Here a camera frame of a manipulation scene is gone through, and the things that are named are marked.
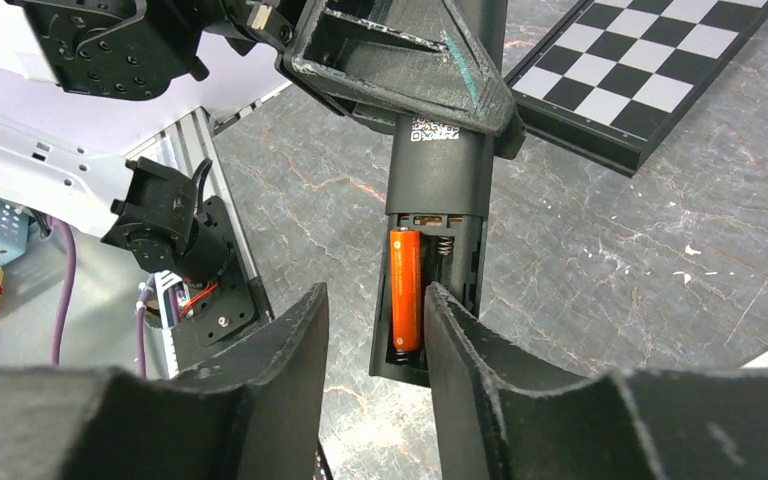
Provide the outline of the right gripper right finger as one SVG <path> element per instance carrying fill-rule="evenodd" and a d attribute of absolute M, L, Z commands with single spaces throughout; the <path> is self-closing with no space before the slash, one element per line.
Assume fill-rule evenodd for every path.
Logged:
<path fill-rule="evenodd" d="M 425 293 L 447 479 L 768 479 L 768 368 L 617 368 L 587 378 Z"/>

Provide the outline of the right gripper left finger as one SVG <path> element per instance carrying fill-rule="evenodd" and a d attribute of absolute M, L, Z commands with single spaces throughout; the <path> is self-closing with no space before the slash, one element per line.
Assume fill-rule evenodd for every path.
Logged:
<path fill-rule="evenodd" d="M 121 368 L 0 368 L 0 479 L 325 479 L 329 299 L 169 380 Z"/>

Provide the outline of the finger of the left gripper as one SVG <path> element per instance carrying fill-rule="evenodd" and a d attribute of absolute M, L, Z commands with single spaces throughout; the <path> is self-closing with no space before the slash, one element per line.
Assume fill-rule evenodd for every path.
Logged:
<path fill-rule="evenodd" d="M 309 1 L 282 55 L 344 115 L 398 115 L 493 136 L 517 128 L 501 75 L 504 1 Z"/>

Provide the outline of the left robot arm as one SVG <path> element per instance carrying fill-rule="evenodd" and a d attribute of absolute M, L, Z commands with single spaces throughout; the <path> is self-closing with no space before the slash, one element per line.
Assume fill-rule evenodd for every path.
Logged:
<path fill-rule="evenodd" d="M 272 46 L 276 69 L 329 111 L 394 139 L 386 212 L 460 216 L 440 234 L 439 282 L 475 309 L 494 157 L 524 126 L 500 73 L 503 1 L 15 1 L 68 93 L 143 101 L 204 79 L 205 33 L 239 53 Z M 196 184 L 167 167 L 68 149 L 0 120 L 0 198 L 135 253 L 147 270 L 197 283 Z"/>

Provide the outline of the black remote control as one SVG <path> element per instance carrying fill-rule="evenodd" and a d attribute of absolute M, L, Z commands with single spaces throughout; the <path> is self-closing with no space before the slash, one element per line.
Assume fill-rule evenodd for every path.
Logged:
<path fill-rule="evenodd" d="M 470 30 L 501 68 L 509 1 L 456 1 Z M 400 353 L 392 339 L 389 232 L 420 233 L 420 310 L 424 291 L 440 283 L 474 316 L 480 310 L 494 166 L 494 140 L 460 129 L 456 138 L 417 140 L 432 122 L 401 116 L 396 123 L 385 204 L 380 280 L 369 375 L 429 386 L 425 340 Z"/>

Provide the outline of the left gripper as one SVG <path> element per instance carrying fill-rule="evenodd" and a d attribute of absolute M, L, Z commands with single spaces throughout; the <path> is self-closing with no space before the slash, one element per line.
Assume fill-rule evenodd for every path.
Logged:
<path fill-rule="evenodd" d="M 209 75 L 198 56 L 203 33 L 241 56 L 265 37 L 248 20 L 258 1 L 18 1 L 68 93 L 128 101 L 162 95 L 182 76 Z"/>

